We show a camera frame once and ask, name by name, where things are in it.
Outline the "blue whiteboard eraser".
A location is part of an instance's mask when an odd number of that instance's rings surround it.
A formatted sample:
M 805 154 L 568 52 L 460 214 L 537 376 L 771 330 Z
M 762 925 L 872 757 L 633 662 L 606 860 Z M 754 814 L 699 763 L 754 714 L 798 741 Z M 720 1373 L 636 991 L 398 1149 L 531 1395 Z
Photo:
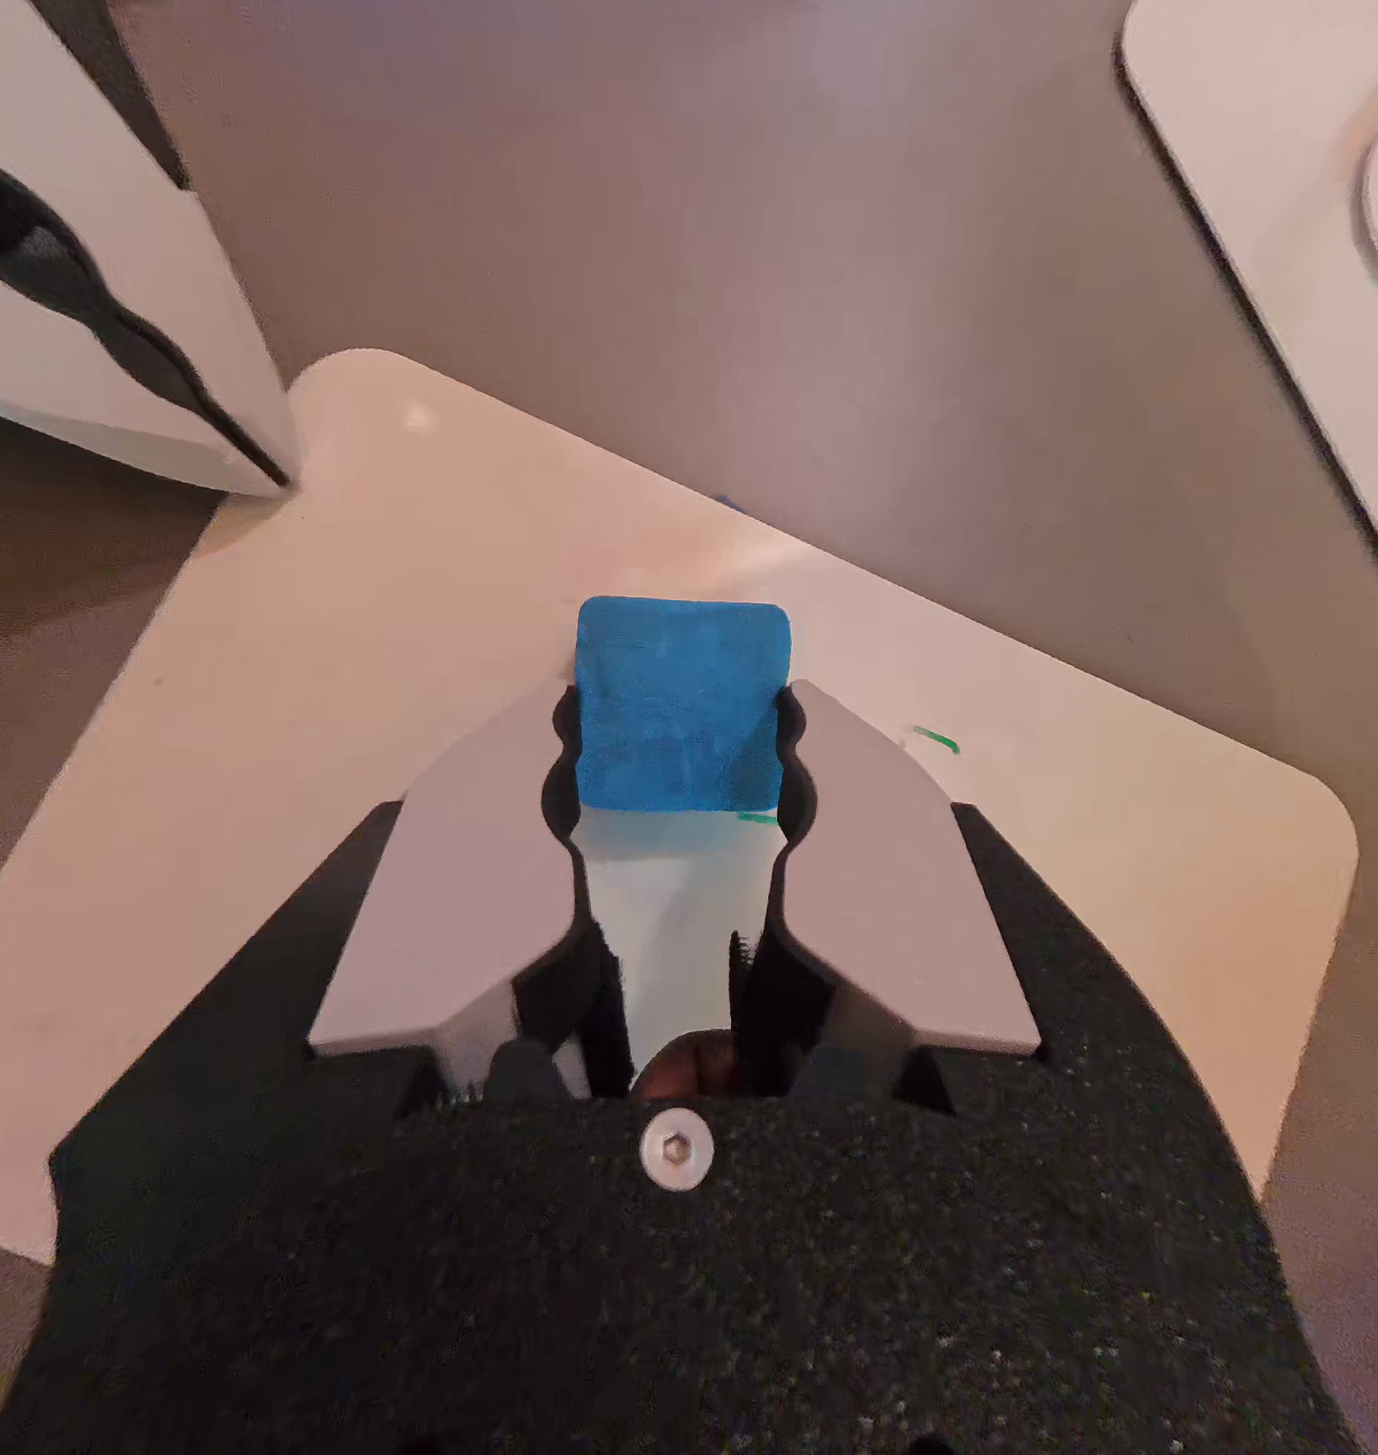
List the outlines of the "blue whiteboard eraser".
M 578 794 L 610 811 L 768 811 L 792 629 L 778 605 L 598 594 L 578 611 Z

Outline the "white flat panel dark edge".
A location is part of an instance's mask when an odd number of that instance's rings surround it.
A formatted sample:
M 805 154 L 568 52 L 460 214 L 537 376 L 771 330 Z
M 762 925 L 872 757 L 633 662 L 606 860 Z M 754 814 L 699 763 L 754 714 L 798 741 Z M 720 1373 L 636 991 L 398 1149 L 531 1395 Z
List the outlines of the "white flat panel dark edge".
M 1378 2 L 1135 2 L 1120 62 L 1378 546 Z

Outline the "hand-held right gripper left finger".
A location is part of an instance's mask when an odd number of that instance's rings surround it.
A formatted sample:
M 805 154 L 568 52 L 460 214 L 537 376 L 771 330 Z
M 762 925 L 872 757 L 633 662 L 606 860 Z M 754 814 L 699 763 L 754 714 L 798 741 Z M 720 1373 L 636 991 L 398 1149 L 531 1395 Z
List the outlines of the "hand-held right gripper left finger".
M 322 1056 L 425 1047 L 456 1100 L 502 1046 L 539 1046 L 573 1098 L 626 1095 L 626 1010 L 591 906 L 578 690 L 550 680 L 405 791 L 322 995 Z

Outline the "small white whiteboard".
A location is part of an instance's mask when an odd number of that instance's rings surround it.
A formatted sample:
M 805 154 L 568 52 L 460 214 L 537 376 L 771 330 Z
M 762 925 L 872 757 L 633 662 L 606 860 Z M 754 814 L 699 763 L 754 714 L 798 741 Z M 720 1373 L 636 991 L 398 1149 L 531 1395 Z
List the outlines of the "small white whiteboard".
M 794 672 L 1135 977 L 1269 1192 L 1358 862 L 1326 784 L 403 355 L 291 409 L 300 489 L 217 509 L 0 870 L 0 1246 L 52 1260 L 61 1138 L 368 810 L 567 675 L 595 594 L 783 606 Z

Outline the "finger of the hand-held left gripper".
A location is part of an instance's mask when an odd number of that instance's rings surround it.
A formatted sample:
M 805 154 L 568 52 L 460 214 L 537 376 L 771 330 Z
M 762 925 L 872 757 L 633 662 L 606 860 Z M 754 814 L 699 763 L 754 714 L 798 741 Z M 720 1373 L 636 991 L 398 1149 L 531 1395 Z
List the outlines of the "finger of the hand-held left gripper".
M 72 319 L 0 277 L 0 418 L 171 481 L 280 497 L 280 462 L 150 323 Z
M 294 421 L 245 291 L 105 7 L 83 58 L 32 2 L 0 2 L 0 277 L 72 319 L 104 295 L 167 335 L 294 481 Z

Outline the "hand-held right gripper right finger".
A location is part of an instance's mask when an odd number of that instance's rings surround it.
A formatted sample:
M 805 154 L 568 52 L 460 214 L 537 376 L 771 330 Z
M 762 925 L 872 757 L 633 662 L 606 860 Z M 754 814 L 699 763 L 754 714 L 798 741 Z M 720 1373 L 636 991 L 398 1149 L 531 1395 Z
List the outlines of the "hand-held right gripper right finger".
M 747 1088 L 920 1098 L 935 1049 L 1036 1056 L 1042 1030 L 948 791 L 809 680 L 775 708 L 786 842 L 755 945 L 732 947 Z

